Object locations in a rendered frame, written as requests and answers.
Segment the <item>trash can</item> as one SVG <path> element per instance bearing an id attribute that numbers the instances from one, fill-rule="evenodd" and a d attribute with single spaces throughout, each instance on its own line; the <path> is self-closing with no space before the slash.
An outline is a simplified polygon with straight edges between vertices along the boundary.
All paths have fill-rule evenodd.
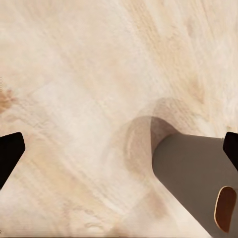
<path id="1" fill-rule="evenodd" d="M 238 238 L 238 171 L 222 138 L 173 134 L 152 159 L 155 177 L 212 238 Z"/>

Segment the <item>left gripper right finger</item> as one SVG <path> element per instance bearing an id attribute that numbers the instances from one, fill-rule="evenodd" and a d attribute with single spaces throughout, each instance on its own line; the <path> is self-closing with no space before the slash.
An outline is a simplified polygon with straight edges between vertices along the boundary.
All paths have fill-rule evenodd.
<path id="1" fill-rule="evenodd" d="M 238 171 L 238 133 L 226 133 L 223 150 Z"/>

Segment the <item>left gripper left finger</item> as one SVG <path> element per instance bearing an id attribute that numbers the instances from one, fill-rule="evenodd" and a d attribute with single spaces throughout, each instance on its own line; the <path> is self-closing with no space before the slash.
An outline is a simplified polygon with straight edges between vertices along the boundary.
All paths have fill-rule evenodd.
<path id="1" fill-rule="evenodd" d="M 0 137 L 0 190 L 25 151 L 21 132 Z"/>

